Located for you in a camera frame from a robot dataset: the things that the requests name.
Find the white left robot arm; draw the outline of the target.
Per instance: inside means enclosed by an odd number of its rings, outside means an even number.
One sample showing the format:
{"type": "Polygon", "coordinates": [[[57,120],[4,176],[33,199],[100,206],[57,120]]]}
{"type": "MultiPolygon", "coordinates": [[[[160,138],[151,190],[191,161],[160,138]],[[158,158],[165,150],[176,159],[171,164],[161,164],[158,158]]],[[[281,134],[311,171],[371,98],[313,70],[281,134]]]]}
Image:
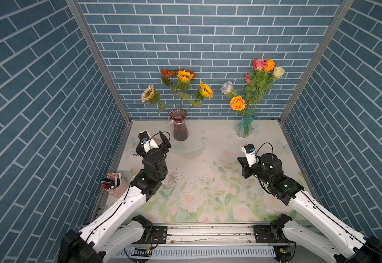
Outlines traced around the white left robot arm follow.
{"type": "Polygon", "coordinates": [[[133,217],[125,227],[122,224],[158,191],[168,174],[166,157],[171,136],[167,131],[159,131],[158,135],[159,144],[147,131],[139,133],[136,153],[142,157],[143,168],[102,215],[79,232],[70,230],[65,234],[59,263],[106,263],[127,246],[150,240],[153,224],[144,216],[133,217]]]}

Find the orange gerbera flower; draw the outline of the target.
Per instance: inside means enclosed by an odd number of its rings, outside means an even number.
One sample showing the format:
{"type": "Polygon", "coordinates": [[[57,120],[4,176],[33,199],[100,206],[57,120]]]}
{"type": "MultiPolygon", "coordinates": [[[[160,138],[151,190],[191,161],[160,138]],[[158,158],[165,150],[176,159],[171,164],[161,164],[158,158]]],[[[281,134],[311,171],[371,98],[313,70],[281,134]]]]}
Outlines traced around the orange gerbera flower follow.
{"type": "Polygon", "coordinates": [[[177,78],[178,70],[161,70],[161,74],[162,83],[171,89],[173,94],[173,100],[175,100],[175,98],[177,97],[177,93],[179,92],[179,80],[177,78]]]}
{"type": "Polygon", "coordinates": [[[192,77],[193,80],[196,79],[196,74],[195,74],[195,72],[190,71],[190,70],[187,70],[187,72],[189,72],[191,75],[193,75],[193,77],[192,77]]]}

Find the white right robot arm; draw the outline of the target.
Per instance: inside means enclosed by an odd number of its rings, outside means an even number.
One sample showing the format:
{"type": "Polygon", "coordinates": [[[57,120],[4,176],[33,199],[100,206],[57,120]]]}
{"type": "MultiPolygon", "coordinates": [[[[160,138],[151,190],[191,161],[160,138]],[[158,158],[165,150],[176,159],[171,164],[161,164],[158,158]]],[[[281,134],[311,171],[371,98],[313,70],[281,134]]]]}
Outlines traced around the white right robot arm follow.
{"type": "Polygon", "coordinates": [[[237,160],[244,178],[254,176],[267,194],[300,213],[320,233],[281,214],[271,221],[274,240],[299,244],[328,263],[382,263],[382,242],[365,237],[319,204],[296,180],[284,174],[282,161],[274,153],[257,155],[253,144],[242,148],[237,160]]]}

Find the beige gerbera flower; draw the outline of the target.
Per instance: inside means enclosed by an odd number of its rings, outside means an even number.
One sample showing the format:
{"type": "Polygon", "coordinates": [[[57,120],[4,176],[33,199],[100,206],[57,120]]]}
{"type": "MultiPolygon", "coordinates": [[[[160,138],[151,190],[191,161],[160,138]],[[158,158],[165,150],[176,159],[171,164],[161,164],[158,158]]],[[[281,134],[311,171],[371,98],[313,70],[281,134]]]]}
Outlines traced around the beige gerbera flower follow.
{"type": "Polygon", "coordinates": [[[166,108],[166,102],[161,101],[161,94],[155,89],[154,85],[150,84],[141,95],[141,102],[144,104],[158,105],[158,113],[169,111],[166,108]]]}

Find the cream white rose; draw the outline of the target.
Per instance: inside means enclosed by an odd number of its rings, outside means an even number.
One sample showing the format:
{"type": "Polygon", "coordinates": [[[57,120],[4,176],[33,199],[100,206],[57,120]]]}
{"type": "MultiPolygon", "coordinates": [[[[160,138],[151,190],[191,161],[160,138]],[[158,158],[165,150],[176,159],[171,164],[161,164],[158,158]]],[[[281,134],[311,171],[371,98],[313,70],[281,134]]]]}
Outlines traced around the cream white rose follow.
{"type": "Polygon", "coordinates": [[[284,68],[280,66],[276,66],[273,70],[273,77],[278,80],[283,77],[284,73],[285,73],[284,68]]]}

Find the orange yellow rose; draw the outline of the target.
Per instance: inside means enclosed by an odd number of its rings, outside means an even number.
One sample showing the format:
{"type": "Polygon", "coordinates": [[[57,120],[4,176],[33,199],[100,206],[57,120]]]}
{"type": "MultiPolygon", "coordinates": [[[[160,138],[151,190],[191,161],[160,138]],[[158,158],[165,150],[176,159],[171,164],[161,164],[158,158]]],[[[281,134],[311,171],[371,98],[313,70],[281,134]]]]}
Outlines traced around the orange yellow rose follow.
{"type": "Polygon", "coordinates": [[[245,100],[240,95],[233,97],[230,101],[230,108],[238,114],[242,114],[246,109],[245,100]]]}

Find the yellow sunflower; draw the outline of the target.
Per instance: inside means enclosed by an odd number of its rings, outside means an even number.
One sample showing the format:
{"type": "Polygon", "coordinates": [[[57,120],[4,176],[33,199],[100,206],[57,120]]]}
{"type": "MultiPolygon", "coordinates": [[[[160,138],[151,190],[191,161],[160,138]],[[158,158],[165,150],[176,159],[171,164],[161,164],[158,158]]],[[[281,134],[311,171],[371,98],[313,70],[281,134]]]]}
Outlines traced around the yellow sunflower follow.
{"type": "Polygon", "coordinates": [[[187,70],[180,69],[177,74],[179,80],[179,92],[177,96],[180,98],[180,109],[183,109],[183,102],[191,98],[189,94],[186,93],[191,87],[191,82],[193,75],[191,75],[187,70]]]}
{"type": "Polygon", "coordinates": [[[189,107],[189,110],[191,108],[200,108],[203,105],[204,99],[212,98],[214,95],[214,92],[212,89],[204,82],[200,83],[200,88],[195,92],[194,99],[191,99],[189,102],[191,106],[189,107]]]}

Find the pink rose small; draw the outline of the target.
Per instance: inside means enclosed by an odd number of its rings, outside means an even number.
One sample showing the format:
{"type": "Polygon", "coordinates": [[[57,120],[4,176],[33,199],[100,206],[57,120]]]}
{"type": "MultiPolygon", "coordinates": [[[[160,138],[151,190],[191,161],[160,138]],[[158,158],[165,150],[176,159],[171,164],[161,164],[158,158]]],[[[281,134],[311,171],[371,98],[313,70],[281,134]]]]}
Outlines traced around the pink rose small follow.
{"type": "Polygon", "coordinates": [[[254,97],[260,101],[264,95],[264,87],[268,73],[266,71],[267,61],[264,59],[253,60],[254,77],[251,80],[252,86],[256,89],[254,97]]]}

